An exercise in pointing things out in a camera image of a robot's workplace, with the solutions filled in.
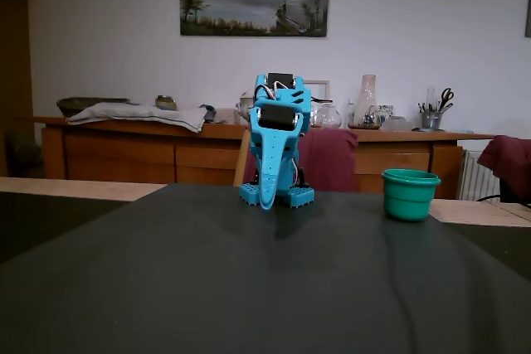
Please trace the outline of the blue gripper body black motor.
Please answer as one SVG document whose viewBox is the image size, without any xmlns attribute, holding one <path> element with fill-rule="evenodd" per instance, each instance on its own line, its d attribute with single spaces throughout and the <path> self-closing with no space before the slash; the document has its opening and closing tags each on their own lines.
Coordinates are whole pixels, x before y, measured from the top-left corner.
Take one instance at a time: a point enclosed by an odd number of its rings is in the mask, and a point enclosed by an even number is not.
<svg viewBox="0 0 531 354">
<path fill-rule="evenodd" d="M 255 105 L 249 112 L 252 138 L 276 131 L 287 132 L 289 136 L 301 135 L 309 130 L 309 111 L 301 100 L 294 103 L 267 100 Z"/>
</svg>

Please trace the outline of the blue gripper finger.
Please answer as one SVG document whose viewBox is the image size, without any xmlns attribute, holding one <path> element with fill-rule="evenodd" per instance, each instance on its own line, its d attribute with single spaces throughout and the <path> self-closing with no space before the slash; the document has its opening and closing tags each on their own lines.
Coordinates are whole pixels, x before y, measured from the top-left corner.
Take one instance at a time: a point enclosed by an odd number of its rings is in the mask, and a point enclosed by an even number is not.
<svg viewBox="0 0 531 354">
<path fill-rule="evenodd" d="M 276 129 L 252 129 L 251 151 L 256 156 L 261 207 L 269 210 L 277 192 L 286 196 L 298 180 L 295 158 L 298 157 L 299 132 Z"/>
</svg>

